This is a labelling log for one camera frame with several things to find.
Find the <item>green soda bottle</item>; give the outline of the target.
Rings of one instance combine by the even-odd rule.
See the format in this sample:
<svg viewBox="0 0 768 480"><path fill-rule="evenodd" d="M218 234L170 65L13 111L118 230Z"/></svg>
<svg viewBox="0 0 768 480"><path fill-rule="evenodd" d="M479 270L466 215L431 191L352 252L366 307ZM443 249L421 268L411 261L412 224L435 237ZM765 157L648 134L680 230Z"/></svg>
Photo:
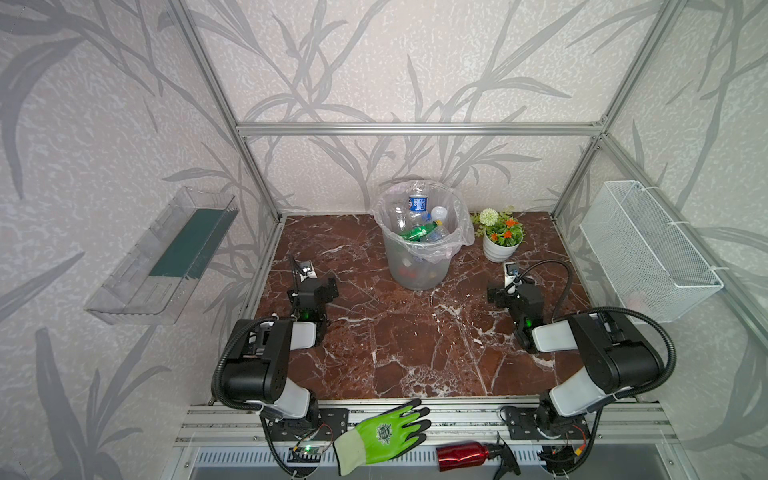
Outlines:
<svg viewBox="0 0 768 480"><path fill-rule="evenodd" d="M442 221L440 220L432 221L424 225L414 227L408 231L402 232L399 234L399 236L405 241L420 242L422 238L431 234L441 225Z"/></svg>

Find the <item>crushed bottle blue label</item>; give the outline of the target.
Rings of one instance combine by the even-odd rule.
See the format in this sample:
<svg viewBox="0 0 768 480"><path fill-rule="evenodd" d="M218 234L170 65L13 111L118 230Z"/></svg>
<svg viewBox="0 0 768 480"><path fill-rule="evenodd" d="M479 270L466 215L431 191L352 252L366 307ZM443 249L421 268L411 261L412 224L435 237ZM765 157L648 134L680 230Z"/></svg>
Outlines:
<svg viewBox="0 0 768 480"><path fill-rule="evenodd" d="M408 195L408 218L413 227L424 225L430 219L429 198L422 188L414 188Z"/></svg>

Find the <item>grey bottle red label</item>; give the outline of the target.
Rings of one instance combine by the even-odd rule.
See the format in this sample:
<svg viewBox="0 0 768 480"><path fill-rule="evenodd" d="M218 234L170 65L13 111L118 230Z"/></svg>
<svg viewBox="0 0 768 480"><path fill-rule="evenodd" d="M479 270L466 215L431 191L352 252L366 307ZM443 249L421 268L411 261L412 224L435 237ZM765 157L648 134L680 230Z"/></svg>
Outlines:
<svg viewBox="0 0 768 480"><path fill-rule="evenodd" d="M448 217L448 209L443 206L435 206L430 211L430 220L439 225L444 225Z"/></svg>

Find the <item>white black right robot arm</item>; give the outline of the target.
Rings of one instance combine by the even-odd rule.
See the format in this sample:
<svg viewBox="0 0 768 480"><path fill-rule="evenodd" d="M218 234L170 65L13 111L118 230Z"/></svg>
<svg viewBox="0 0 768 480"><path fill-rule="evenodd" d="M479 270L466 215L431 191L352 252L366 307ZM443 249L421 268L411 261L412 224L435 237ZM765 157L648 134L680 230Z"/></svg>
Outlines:
<svg viewBox="0 0 768 480"><path fill-rule="evenodd" d="M515 440L560 439L584 430L586 417L605 406L663 385L677 365L668 332L649 316L623 307L595 307L544 320L541 288L507 261L504 282L487 289L487 300L506 310L520 346L529 354L575 351L582 367L544 392L535 407L501 408Z"/></svg>

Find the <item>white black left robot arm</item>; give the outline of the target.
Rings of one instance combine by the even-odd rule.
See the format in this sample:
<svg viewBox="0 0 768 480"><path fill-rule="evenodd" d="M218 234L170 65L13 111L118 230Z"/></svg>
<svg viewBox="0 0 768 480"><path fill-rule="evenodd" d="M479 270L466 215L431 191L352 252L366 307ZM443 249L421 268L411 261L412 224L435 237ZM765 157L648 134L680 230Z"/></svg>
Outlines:
<svg viewBox="0 0 768 480"><path fill-rule="evenodd" d="M289 378L288 367L293 351L324 339L330 325L326 305L339 296L336 278L306 278L288 296L290 315L235 324L212 375L212 395L229 408L312 430L320 425L318 400Z"/></svg>

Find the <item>clear plastic bin liner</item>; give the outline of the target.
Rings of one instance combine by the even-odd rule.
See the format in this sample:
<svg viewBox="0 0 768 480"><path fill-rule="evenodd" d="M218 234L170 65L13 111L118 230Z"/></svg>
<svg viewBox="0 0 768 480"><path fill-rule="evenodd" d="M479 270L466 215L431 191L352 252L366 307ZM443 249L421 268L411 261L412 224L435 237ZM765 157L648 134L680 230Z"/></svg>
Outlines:
<svg viewBox="0 0 768 480"><path fill-rule="evenodd" d="M429 198L429 211L435 206L448 209L444 225L420 242L403 240L399 234L414 228L408 218L408 195L422 188ZM468 207L458 191L432 180L408 180L390 186L373 203L370 215L380 227L384 239L416 262L438 264L450 261L464 246L474 243L474 227Z"/></svg>

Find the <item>grey mesh waste bin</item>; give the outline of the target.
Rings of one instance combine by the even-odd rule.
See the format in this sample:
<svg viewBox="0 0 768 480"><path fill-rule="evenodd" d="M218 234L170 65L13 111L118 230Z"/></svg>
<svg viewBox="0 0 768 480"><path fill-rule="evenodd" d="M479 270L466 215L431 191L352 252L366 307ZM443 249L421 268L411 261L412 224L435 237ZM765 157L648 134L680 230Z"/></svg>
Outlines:
<svg viewBox="0 0 768 480"><path fill-rule="evenodd" d="M416 262L416 260L397 254L394 246L384 239L385 253L390 273L403 287L414 290L430 290L439 285L447 276L451 261L432 264Z"/></svg>

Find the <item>white pot artificial flowers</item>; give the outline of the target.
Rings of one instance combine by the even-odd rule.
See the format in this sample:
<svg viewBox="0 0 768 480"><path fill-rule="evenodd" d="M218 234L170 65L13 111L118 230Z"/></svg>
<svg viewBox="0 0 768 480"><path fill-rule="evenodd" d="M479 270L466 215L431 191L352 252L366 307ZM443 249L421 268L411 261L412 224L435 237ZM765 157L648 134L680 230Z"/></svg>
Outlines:
<svg viewBox="0 0 768 480"><path fill-rule="evenodd" d="M522 223L514 216L514 208L504 210L486 208L471 215L475 234L482 238L486 258L503 263L515 253L525 237Z"/></svg>

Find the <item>green circuit board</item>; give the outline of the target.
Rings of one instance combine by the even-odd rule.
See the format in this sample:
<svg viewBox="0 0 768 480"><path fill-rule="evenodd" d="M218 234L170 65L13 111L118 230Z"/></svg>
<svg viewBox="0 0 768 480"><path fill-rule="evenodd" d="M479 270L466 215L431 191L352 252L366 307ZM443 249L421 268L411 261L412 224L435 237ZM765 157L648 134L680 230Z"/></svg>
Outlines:
<svg viewBox="0 0 768 480"><path fill-rule="evenodd" d="M331 442L316 442L296 444L290 447L287 454L288 464L319 464L324 461L331 449Z"/></svg>

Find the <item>green black work glove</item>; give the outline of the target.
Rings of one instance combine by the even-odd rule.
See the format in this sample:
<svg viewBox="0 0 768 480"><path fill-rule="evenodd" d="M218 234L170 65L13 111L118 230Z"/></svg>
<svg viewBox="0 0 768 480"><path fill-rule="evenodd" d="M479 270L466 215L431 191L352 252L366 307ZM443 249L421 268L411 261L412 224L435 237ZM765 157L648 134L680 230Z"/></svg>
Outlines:
<svg viewBox="0 0 768 480"><path fill-rule="evenodd" d="M412 399L359 423L333 443L338 473L344 477L356 468L386 462L423 444L431 426L430 409Z"/></svg>

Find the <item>red spray bottle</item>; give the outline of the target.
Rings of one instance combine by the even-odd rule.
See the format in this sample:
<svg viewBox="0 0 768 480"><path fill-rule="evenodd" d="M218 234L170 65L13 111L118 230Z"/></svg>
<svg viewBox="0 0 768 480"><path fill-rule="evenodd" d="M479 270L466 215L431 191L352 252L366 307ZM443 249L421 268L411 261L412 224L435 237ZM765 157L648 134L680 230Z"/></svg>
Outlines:
<svg viewBox="0 0 768 480"><path fill-rule="evenodd" d="M494 480L503 479L507 474L519 476L521 467L509 445L497 435L494 443L467 441L443 445L436 448L438 468L441 473L484 465L487 461L498 459L500 465L494 474Z"/></svg>

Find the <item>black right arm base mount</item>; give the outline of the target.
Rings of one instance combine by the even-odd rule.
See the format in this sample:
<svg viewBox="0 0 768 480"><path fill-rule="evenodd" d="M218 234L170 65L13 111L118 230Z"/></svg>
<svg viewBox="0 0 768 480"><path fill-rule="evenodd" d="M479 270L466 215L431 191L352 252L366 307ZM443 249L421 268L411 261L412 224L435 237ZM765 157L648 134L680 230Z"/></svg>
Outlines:
<svg viewBox="0 0 768 480"><path fill-rule="evenodd" d="M499 415L512 440L575 440L579 445L590 439L590 430L584 415L565 417L553 406L502 406Z"/></svg>

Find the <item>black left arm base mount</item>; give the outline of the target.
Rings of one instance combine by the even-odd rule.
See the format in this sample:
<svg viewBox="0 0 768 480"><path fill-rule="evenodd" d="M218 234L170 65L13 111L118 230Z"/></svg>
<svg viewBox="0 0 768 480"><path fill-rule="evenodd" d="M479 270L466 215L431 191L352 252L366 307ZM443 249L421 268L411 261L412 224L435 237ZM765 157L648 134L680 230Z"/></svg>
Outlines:
<svg viewBox="0 0 768 480"><path fill-rule="evenodd" d="M320 408L301 419L268 420L267 426L273 441L333 441L347 431L349 414L346 408Z"/></svg>

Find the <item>clear acrylic wall shelf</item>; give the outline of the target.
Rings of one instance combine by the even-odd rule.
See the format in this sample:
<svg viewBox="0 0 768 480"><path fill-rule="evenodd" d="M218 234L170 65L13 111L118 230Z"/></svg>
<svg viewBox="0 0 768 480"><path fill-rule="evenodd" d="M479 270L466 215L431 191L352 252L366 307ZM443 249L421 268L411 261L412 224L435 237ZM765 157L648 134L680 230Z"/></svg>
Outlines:
<svg viewBox="0 0 768 480"><path fill-rule="evenodd" d="M108 325L172 325L239 213L230 193L180 188L84 310Z"/></svg>

